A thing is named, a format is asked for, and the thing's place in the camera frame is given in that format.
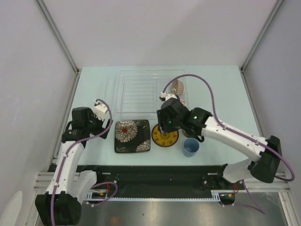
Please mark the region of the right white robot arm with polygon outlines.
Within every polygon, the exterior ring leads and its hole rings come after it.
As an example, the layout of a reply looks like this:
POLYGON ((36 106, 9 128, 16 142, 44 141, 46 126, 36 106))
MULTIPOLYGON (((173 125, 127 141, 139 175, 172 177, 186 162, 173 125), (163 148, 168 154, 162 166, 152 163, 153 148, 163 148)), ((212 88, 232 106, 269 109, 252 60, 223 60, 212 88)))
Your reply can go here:
POLYGON ((206 137, 212 138, 248 157, 244 161, 226 164, 223 173, 217 177, 220 188, 228 189, 233 183, 251 177, 264 183, 274 181, 282 154, 278 137, 264 138, 244 133, 218 122, 212 113, 202 108, 189 110, 173 97, 157 110, 157 117, 161 133, 182 129, 188 137, 199 142, 204 142, 206 137))

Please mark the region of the blue triangle patterned bowl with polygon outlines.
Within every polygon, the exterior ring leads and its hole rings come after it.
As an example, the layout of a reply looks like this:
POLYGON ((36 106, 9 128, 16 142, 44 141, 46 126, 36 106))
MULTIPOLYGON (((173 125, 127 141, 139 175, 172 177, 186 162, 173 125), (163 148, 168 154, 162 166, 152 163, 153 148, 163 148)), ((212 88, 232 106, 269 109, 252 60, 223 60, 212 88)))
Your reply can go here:
POLYGON ((176 95, 176 97, 183 105, 186 105, 185 99, 183 97, 180 97, 179 95, 176 95))

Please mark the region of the clear plastic dish rack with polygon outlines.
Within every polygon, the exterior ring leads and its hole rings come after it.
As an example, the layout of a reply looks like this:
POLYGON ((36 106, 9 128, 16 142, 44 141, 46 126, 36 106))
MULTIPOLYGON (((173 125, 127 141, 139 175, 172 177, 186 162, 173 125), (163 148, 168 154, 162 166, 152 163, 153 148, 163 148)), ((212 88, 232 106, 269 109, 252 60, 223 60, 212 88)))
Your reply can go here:
MULTIPOLYGON (((116 115, 121 120, 155 120, 157 110, 163 102, 159 99, 165 89, 170 93, 173 78, 185 74, 184 70, 123 70, 119 73, 119 84, 115 88, 116 115)), ((184 84, 186 105, 189 105, 186 79, 178 79, 184 84)))

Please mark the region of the pink patterned bowl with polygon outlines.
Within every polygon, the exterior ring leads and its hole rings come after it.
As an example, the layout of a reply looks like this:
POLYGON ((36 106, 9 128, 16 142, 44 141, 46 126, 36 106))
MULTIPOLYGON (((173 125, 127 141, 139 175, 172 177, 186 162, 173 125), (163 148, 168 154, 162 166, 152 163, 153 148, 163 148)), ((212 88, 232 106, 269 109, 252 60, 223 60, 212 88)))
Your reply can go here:
POLYGON ((174 80, 170 85, 170 93, 181 97, 184 94, 184 88, 184 84, 180 80, 174 80))

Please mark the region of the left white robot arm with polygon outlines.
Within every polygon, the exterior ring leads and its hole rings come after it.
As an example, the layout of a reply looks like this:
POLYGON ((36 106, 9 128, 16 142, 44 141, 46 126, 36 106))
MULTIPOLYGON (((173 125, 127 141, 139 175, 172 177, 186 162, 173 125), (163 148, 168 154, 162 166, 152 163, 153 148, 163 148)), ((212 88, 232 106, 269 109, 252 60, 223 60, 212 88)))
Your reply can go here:
POLYGON ((107 138, 113 123, 109 106, 100 99, 93 109, 77 107, 61 137, 61 154, 53 178, 44 194, 35 200, 40 219, 45 226, 75 226, 81 217, 82 203, 89 189, 103 185, 102 174, 85 170, 74 179, 87 141, 107 138))

